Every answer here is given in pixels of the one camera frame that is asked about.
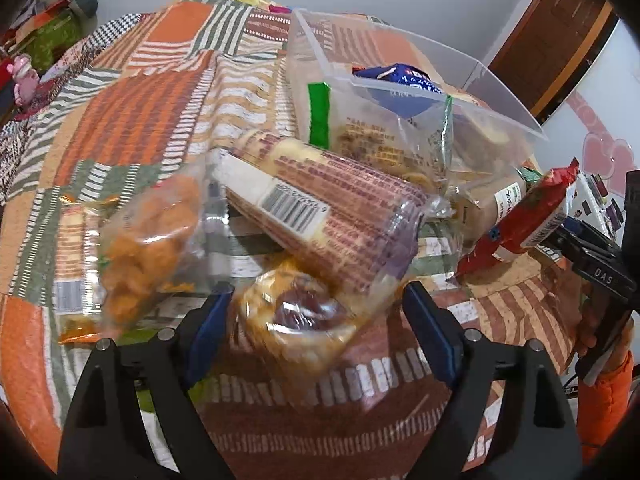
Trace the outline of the orange sleeved right forearm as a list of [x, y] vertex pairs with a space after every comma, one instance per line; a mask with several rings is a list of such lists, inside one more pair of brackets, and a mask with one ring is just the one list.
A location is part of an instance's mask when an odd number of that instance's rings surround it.
[[634, 357], [630, 350], [615, 370], [602, 370], [592, 386], [578, 386], [577, 433], [582, 463], [589, 464], [612, 436], [628, 405]]

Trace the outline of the right hand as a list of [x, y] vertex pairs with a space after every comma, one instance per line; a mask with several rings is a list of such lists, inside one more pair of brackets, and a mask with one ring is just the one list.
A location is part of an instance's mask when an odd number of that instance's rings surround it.
[[[593, 288], [590, 282], [582, 283], [582, 320], [576, 328], [576, 344], [575, 351], [582, 358], [589, 349], [593, 348], [597, 343], [596, 329], [599, 326], [608, 298], [604, 296], [604, 291], [600, 288]], [[634, 339], [634, 319], [630, 318], [625, 328], [620, 333], [614, 346], [608, 362], [606, 362], [603, 370], [612, 372], [621, 367], [627, 359], [628, 352]]]

